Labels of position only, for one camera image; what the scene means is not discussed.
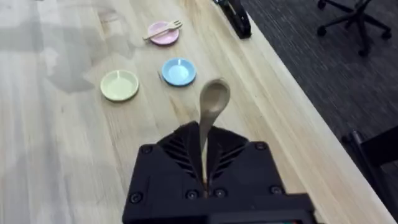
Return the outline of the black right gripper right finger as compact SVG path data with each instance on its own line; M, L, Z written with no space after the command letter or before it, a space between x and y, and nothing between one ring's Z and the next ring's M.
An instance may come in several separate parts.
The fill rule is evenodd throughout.
M227 129L208 133L206 174L211 197L283 195L284 184L270 147Z

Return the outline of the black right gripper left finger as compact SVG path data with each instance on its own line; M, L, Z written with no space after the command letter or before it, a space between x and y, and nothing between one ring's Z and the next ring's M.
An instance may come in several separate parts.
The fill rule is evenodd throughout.
M140 146L123 223L204 223L198 123Z

